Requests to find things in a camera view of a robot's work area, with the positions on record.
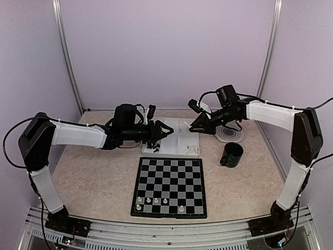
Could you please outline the black and silver chessboard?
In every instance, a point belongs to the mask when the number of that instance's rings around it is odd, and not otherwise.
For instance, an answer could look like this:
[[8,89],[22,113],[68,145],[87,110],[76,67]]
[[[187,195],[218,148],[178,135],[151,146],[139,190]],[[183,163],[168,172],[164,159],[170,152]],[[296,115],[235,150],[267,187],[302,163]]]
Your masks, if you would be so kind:
[[206,190],[200,158],[141,157],[131,216],[146,218],[207,219]]

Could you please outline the white bishop first row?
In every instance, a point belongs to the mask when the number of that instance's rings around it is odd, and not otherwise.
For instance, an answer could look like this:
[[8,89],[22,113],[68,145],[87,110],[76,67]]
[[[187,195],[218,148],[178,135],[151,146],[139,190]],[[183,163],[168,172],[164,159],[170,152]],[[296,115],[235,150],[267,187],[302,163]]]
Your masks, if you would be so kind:
[[183,212],[183,211],[185,210],[185,208],[184,208],[183,205],[181,205],[181,206],[178,208],[178,210],[179,210],[180,212]]

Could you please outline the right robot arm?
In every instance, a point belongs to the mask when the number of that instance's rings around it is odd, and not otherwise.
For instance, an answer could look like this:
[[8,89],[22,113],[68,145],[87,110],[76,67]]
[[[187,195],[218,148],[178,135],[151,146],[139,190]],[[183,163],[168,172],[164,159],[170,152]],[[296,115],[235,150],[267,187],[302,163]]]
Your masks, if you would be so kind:
[[266,220],[266,227],[277,231],[290,220],[324,144],[316,109],[273,104],[257,96],[237,93],[232,85],[222,86],[212,94],[220,103],[216,110],[202,104],[202,98],[189,100],[189,108],[198,114],[189,126],[191,132],[214,135],[218,126],[249,120],[275,128],[288,139],[289,167]]

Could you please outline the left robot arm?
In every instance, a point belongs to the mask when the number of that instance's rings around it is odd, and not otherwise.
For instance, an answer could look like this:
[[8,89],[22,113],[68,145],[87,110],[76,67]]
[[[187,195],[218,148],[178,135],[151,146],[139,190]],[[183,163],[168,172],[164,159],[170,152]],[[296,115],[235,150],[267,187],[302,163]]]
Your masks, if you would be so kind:
[[124,142],[151,145],[174,132],[160,120],[153,120],[156,107],[140,112],[137,105],[121,104],[105,124],[79,124],[49,117],[39,112],[32,117],[18,140],[18,146],[32,186],[42,204],[48,209],[48,221],[66,232],[73,226],[69,212],[61,200],[49,169],[51,148],[64,150],[90,147],[111,151]]

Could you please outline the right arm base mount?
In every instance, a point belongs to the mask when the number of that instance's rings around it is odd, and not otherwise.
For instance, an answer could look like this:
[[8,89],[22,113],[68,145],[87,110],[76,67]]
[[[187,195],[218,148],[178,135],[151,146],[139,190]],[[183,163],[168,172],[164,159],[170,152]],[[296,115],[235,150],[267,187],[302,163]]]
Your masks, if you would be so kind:
[[269,234],[281,230],[292,228],[294,223],[291,219],[285,221],[274,221],[270,217],[252,219],[248,222],[249,230],[252,237]]

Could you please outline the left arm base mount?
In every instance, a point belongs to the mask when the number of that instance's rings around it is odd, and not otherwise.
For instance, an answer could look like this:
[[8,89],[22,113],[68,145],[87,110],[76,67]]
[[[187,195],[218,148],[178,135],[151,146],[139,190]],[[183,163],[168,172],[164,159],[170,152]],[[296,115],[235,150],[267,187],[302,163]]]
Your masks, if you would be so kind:
[[47,219],[45,222],[45,227],[48,229],[84,238],[88,236],[90,226],[90,221],[72,217],[60,221]]

